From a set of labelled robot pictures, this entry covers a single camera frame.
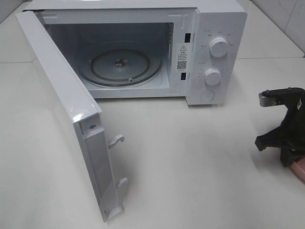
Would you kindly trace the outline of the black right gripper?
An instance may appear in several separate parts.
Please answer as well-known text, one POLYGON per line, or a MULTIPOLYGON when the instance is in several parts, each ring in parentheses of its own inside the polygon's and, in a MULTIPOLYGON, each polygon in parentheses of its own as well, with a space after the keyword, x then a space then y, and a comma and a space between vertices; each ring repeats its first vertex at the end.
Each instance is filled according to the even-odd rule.
POLYGON ((267 147, 305 150, 305 90, 298 87, 266 90, 264 96, 274 96, 287 108, 286 115, 276 129, 257 136, 254 144, 259 151, 267 147))

